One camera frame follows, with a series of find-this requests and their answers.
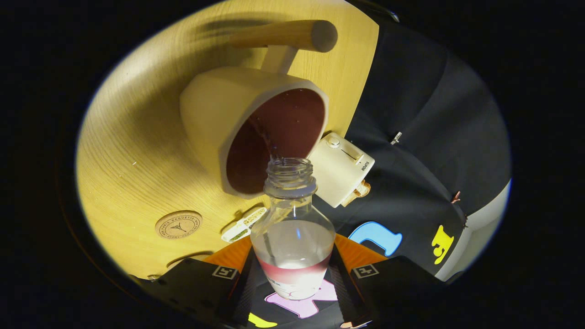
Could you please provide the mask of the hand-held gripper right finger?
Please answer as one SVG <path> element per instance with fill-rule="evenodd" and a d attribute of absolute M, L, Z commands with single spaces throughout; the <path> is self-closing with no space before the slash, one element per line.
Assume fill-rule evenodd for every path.
<path fill-rule="evenodd" d="M 336 234 L 329 269 L 345 323 L 407 327 L 447 287 L 404 256 L 386 258 Z"/>

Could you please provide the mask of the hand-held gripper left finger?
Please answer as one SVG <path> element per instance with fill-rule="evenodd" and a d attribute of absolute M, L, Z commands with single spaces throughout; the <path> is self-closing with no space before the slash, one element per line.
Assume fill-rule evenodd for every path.
<path fill-rule="evenodd" d="M 246 327 L 255 293 L 255 260 L 251 239 L 244 237 L 204 260 L 186 257 L 156 279 L 137 283 L 203 327 Z"/>

